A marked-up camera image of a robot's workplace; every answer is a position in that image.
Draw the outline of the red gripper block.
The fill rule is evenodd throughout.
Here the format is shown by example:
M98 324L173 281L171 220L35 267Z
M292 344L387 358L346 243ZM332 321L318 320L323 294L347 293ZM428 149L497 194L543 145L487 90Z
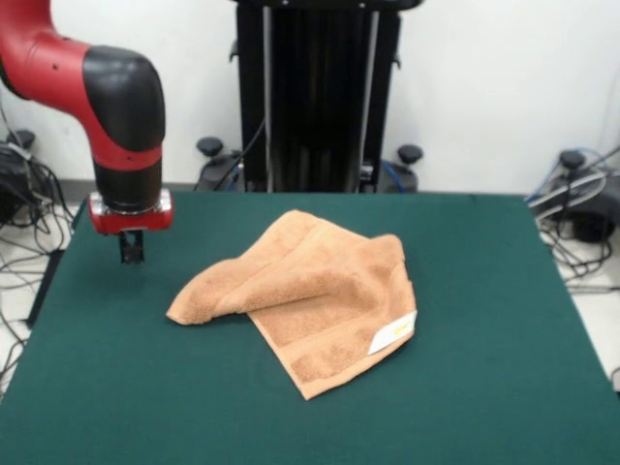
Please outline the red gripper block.
M88 214L99 234L118 234L121 262L141 264L144 261L143 231L162 231L171 226L173 199L169 189L163 189L155 206L139 213L119 213L107 207L102 196L91 193L87 198ZM125 232L132 232L131 244Z

